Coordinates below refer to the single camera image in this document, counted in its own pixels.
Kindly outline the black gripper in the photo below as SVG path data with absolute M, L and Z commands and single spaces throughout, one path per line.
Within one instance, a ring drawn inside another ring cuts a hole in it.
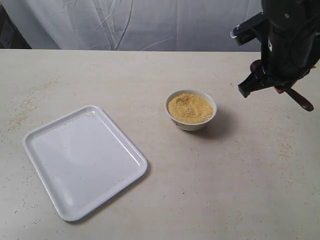
M 261 43 L 261 66 L 238 85 L 241 94 L 248 97 L 270 87 L 282 94 L 308 75 L 320 59 L 319 31 L 317 22 L 285 28 L 269 22 L 267 39 Z

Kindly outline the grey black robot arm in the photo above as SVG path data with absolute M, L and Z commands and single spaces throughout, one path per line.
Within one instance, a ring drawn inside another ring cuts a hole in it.
M 246 98 L 262 89 L 290 87 L 320 59 L 320 2 L 263 0 L 262 10 L 230 33 L 238 45 L 261 43 L 260 65 L 238 85 Z

